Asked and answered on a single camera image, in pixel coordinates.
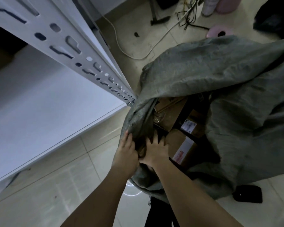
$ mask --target gray fabric bag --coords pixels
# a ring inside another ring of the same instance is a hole
[[[166,50],[143,68],[142,91],[125,118],[134,140],[153,134],[158,97],[213,92],[206,136],[221,157],[201,163],[195,182],[212,198],[237,185],[284,173],[284,40],[260,44],[236,36],[207,38]],[[168,202],[155,174],[141,164],[131,182]]]

